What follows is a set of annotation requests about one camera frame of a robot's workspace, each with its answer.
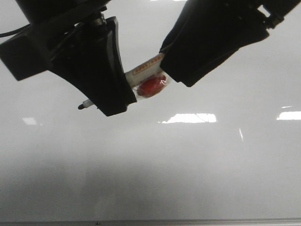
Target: red object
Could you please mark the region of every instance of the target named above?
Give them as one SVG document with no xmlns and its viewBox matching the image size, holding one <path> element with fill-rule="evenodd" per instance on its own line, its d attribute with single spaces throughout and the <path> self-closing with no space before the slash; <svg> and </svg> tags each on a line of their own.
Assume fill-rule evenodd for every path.
<svg viewBox="0 0 301 226">
<path fill-rule="evenodd" d="M 146 98 L 152 97 L 158 94 L 162 89 L 164 89 L 165 84 L 166 76 L 153 76 L 139 86 L 137 94 Z"/>
</svg>

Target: red candy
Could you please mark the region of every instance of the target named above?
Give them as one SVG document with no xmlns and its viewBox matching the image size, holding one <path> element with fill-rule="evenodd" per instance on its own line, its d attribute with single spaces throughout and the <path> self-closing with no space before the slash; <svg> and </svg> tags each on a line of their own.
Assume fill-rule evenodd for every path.
<svg viewBox="0 0 301 226">
<path fill-rule="evenodd" d="M 166 84 L 166 76 L 164 75 L 156 75 L 153 76 L 152 78 L 148 79 L 144 83 L 142 83 L 138 90 L 137 94 L 149 98 L 152 97 L 159 92 L 161 92 L 162 89 L 164 89 Z"/>
</svg>

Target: black cable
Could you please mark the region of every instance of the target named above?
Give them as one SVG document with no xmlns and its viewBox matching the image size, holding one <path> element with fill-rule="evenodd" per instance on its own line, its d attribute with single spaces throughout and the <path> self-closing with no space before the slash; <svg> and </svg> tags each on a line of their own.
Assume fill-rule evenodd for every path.
<svg viewBox="0 0 301 226">
<path fill-rule="evenodd" d="M 20 28 L 14 30 L 14 31 L 2 33 L 2 34 L 0 34 L 0 38 L 4 38 L 4 37 L 8 37 L 8 36 L 11 36 L 11 35 L 14 35 L 14 34 L 18 34 L 20 31 L 22 31 L 23 29 L 25 29 L 25 28 L 27 28 L 29 26 L 30 26 L 30 24 L 28 24 L 28 25 L 26 25 L 24 27 L 20 27 Z"/>
</svg>

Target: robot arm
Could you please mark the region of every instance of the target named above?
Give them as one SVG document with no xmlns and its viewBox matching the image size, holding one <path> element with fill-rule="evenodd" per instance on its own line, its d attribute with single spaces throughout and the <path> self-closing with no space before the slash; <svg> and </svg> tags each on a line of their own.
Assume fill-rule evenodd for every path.
<svg viewBox="0 0 301 226">
<path fill-rule="evenodd" d="M 117 20 L 102 15 L 110 0 L 16 1 L 30 26 L 0 45 L 0 58 L 18 81 L 52 71 L 107 116 L 136 102 L 122 69 Z M 267 38 L 300 1 L 188 0 L 161 54 L 138 69 L 165 71 L 190 87 L 239 48 Z"/>
</svg>

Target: white backdrop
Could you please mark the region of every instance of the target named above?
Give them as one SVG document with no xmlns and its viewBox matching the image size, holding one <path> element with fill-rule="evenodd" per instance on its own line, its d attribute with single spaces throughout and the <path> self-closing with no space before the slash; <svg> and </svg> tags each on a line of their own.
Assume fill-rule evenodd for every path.
<svg viewBox="0 0 301 226">
<path fill-rule="evenodd" d="M 108 5 L 125 71 L 157 54 L 184 3 Z M 0 15 L 2 32 L 27 23 L 12 0 Z M 0 63 L 0 221 L 299 217 L 300 21 L 299 6 L 194 87 L 109 118 L 78 111 L 85 96 L 58 76 L 17 82 Z"/>
</svg>

